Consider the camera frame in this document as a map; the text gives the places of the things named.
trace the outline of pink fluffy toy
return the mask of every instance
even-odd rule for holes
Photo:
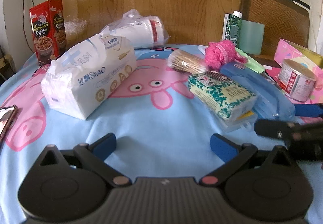
[[[232,41],[211,42],[205,50],[205,63],[215,70],[219,70],[222,65],[234,61],[245,64],[248,59],[238,54]]]

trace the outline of snack package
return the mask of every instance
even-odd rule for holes
[[[158,16],[142,17],[135,9],[126,12],[122,19],[106,25],[101,32],[124,36],[135,49],[161,46],[169,39]]]
[[[226,122],[250,111],[257,95],[217,71],[190,75],[188,89]]]
[[[233,14],[225,14],[222,39],[232,41],[235,47],[239,48],[241,24],[241,12],[234,11]]]
[[[66,50],[62,0],[50,0],[30,8],[30,19],[38,63],[49,64]]]
[[[41,88],[50,108],[85,120],[135,68],[128,39],[100,33],[52,61]]]
[[[180,49],[169,55],[167,66],[191,74],[204,73],[209,70],[203,59]]]

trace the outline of pink box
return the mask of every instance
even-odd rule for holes
[[[281,66],[284,59],[293,59],[295,62],[298,62],[310,69],[317,77],[317,82],[315,84],[315,89],[310,94],[309,99],[305,102],[305,104],[316,104],[323,103],[323,71],[319,68],[313,61],[311,61],[308,57],[298,51],[295,47],[292,46],[293,43],[280,39],[277,50],[275,53],[274,60]]]

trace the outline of cartoon character print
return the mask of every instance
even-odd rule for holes
[[[183,84],[187,80],[188,74],[169,68],[166,59],[141,59],[137,60],[136,70],[110,97],[150,95],[153,106],[165,110],[173,104],[173,98],[167,92],[169,87],[189,99],[194,98]]]
[[[278,61],[278,64],[281,66],[282,65],[282,61],[284,60],[284,59],[293,59],[294,60],[294,58],[301,58],[302,56],[303,56],[303,54],[301,53],[301,52],[299,52],[299,51],[297,51],[297,50],[293,50],[291,53],[288,53],[288,54],[285,54],[286,52],[287,52],[287,50],[288,50],[289,48],[287,48],[287,45],[286,44],[284,44],[283,45],[283,48],[282,49],[280,49],[280,52],[279,52],[279,55],[278,55],[278,57],[277,57],[277,59],[276,59],[276,61]]]
[[[18,86],[1,105],[18,107],[16,118],[5,136],[6,144],[14,151],[37,140],[46,127],[46,112],[40,100],[44,97],[40,87],[49,65],[39,68],[31,78]]]

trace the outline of tissue pack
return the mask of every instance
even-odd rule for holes
[[[100,33],[52,61],[41,88],[50,108],[85,120],[135,68],[129,40]]]
[[[257,95],[227,76],[207,71],[188,79],[189,90],[225,121],[234,121],[250,111]]]

